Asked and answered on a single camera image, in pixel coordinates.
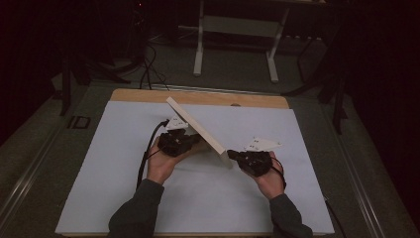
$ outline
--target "white paper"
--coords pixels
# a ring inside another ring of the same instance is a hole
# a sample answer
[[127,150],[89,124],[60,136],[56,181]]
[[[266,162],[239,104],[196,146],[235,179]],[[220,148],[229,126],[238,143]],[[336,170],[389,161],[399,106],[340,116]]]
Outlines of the white paper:
[[[314,233],[334,233],[292,110],[182,107],[225,148],[243,151],[254,135],[281,142],[282,147],[273,150],[284,166],[286,193],[300,211],[303,223]],[[108,232],[112,214],[134,194],[143,152],[153,130],[172,115],[166,103],[107,104],[56,233]],[[182,161],[164,186],[156,233],[272,231],[268,202],[255,182],[236,163],[227,169],[211,151]]]

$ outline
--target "dark background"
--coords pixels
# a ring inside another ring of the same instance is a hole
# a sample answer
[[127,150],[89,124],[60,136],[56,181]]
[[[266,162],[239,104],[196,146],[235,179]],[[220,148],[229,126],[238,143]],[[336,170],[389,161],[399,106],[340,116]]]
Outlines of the dark background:
[[[61,72],[59,40],[71,39],[76,49],[95,60],[112,63],[112,57],[131,57],[132,2],[113,2],[2,1],[0,144],[54,94],[51,78]],[[198,1],[153,2],[148,17],[170,38],[176,39],[177,25],[196,26]],[[408,0],[356,4],[360,11],[339,39],[340,53],[351,72],[346,91],[420,227],[420,7]],[[292,8],[285,35],[310,35],[318,14],[311,9]],[[235,14],[242,14],[241,9]]]

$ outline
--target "floor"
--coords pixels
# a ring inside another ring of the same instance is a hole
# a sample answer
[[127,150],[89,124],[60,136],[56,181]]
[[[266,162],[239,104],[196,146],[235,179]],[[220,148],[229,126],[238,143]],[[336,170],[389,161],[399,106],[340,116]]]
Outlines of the floor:
[[[302,84],[296,65],[304,46],[299,39],[281,41],[275,57],[280,82],[273,84],[262,50],[264,40],[226,41],[227,36],[206,35],[202,75],[196,77],[192,75],[196,34],[185,31],[181,36],[177,44],[159,36],[151,40],[149,60],[156,51],[152,89],[279,95]],[[252,48],[244,47],[250,43]],[[322,44],[316,43],[305,55],[304,76],[310,74],[323,51]],[[60,237],[54,234],[57,221],[104,106],[115,88],[139,88],[144,71],[141,67],[122,73],[130,84],[115,83],[93,72],[89,86],[73,84],[72,106],[66,115],[59,116],[60,101],[50,99],[0,148],[0,202],[5,204],[0,213],[4,227],[0,237]],[[59,87],[60,75],[52,80]],[[332,102],[320,104],[316,98],[319,89],[287,100],[295,111],[321,189],[338,218],[333,218],[336,233],[324,237],[420,237],[352,98],[345,98],[347,119],[342,120],[343,134],[338,135],[331,123]],[[89,117],[91,123],[87,129],[68,128],[71,116]],[[30,182],[24,183],[22,175]],[[12,204],[9,194],[14,188],[23,196]]]

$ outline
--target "gray sleeve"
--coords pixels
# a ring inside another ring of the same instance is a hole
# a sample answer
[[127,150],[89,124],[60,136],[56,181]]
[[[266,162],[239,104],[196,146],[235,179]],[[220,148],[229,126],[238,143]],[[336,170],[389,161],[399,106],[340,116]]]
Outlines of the gray sleeve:
[[302,224],[302,217],[286,194],[269,201],[275,238],[313,237],[311,228]]
[[163,186],[143,179],[133,198],[111,217],[110,238],[153,237]]

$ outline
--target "hand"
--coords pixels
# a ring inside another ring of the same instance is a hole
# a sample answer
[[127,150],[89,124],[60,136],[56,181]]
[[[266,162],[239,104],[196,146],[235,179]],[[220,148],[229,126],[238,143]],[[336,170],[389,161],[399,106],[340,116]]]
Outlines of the hand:
[[149,151],[150,157],[148,159],[147,179],[159,184],[163,184],[170,177],[176,164],[185,158],[208,148],[207,143],[201,139],[200,142],[192,146],[191,150],[177,157],[171,157],[158,148],[158,139],[159,137],[155,139],[155,142]]
[[[269,152],[269,155],[272,158],[275,158],[273,151]],[[276,160],[273,160],[272,165],[283,173],[283,166],[281,166]],[[249,176],[254,179],[259,186],[260,191],[267,199],[272,199],[280,194],[284,194],[283,180],[275,170],[271,169],[268,173],[260,177]]]

